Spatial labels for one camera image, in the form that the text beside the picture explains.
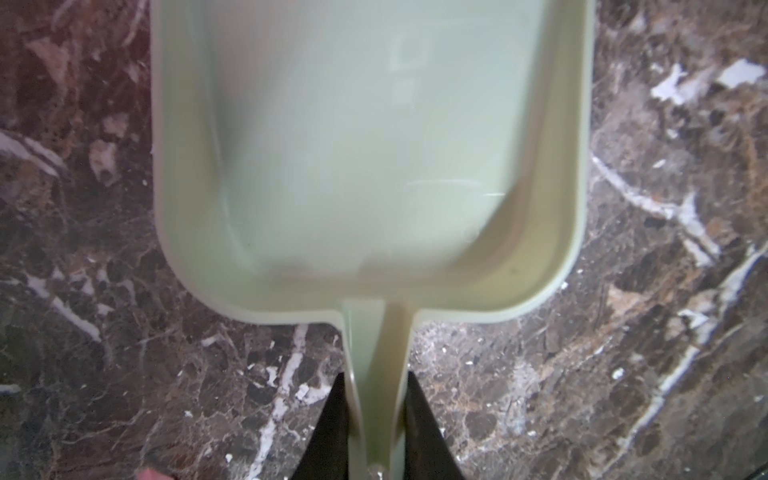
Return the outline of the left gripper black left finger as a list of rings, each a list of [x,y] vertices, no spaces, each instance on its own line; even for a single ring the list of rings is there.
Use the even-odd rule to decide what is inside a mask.
[[[345,375],[332,385],[309,444],[291,480],[348,480],[350,413],[345,395]]]

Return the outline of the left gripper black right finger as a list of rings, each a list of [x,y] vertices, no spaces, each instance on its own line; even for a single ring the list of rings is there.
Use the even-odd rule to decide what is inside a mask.
[[[416,375],[409,371],[404,397],[405,480],[464,480]]]

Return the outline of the light green dustpan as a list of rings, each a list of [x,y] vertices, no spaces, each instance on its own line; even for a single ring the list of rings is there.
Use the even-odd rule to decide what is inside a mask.
[[[563,283],[586,220],[591,1],[155,1],[154,211],[184,287],[340,331],[349,479],[404,479],[427,323]]]

